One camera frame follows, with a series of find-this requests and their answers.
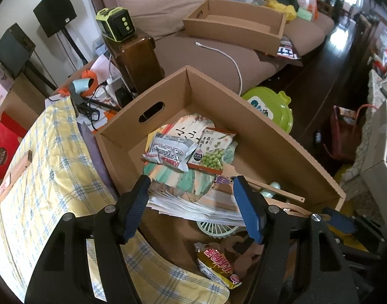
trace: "yellow-green device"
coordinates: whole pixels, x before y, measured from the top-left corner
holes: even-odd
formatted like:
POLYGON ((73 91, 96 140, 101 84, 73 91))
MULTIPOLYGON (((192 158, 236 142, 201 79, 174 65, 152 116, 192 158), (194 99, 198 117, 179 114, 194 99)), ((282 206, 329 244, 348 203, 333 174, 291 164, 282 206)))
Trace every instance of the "yellow-green device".
POLYGON ((135 32, 129 12, 122 7, 102 9, 96 20, 102 34, 116 42, 122 42, 135 32))

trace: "metal screw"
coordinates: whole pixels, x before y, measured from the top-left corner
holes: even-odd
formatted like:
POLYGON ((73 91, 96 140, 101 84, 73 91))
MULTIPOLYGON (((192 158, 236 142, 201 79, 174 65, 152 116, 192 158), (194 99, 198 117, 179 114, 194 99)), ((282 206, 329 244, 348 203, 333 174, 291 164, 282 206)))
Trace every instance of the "metal screw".
POLYGON ((115 210, 116 210, 116 207, 114 205, 109 205, 105 207, 105 212, 107 212, 108 214, 114 212, 115 210))
POLYGON ((315 221, 315 222, 320 222, 322 220, 321 216, 318 215, 318 214, 312 214, 312 219, 315 221))
POLYGON ((271 205, 271 206, 268 207, 268 211, 272 212, 273 214, 276 214, 276 213, 278 213, 279 208, 277 206, 275 206, 275 205, 271 205))
POLYGON ((70 213, 70 212, 67 212, 66 214, 64 214, 62 216, 63 220, 70 220, 71 218, 72 218, 72 213, 70 213))

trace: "white sticker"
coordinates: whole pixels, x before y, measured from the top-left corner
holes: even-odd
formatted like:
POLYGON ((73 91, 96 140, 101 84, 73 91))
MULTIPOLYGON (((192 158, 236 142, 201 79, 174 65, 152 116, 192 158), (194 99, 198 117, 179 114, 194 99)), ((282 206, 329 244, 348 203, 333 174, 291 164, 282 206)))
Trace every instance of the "white sticker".
POLYGON ((265 116, 268 116, 270 120, 274 118, 274 114, 271 110, 264 104, 264 102, 258 96, 253 96, 247 100, 251 105, 253 105, 257 110, 259 110, 265 116))

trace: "yellow plaid fabric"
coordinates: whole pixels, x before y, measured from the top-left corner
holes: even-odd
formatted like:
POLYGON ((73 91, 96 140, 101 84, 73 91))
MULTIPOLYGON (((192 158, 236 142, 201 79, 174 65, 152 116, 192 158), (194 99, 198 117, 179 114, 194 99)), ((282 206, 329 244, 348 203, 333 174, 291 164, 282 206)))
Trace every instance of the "yellow plaid fabric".
MULTIPOLYGON (((32 164, 0 203, 0 235, 21 300, 61 216, 66 212, 76 216, 94 214, 114 203, 93 166, 69 99, 54 103, 38 118, 8 171, 28 150, 33 151, 32 164)), ((97 298, 105 300, 94 248, 89 240, 93 289, 97 298)), ((143 303, 223 304, 229 296, 222 285, 164 260, 138 232, 122 246, 122 252, 143 303)))

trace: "black speaker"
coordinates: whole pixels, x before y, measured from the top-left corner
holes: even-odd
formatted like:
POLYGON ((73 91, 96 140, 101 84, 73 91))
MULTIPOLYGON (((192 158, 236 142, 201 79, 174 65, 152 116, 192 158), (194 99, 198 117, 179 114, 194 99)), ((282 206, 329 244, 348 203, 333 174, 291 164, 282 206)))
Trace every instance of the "black speaker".
POLYGON ((33 12, 47 37, 61 31, 77 16, 70 0, 41 0, 33 12))
POLYGON ((15 23, 0 39, 0 63, 16 79, 35 48, 33 41, 15 23))

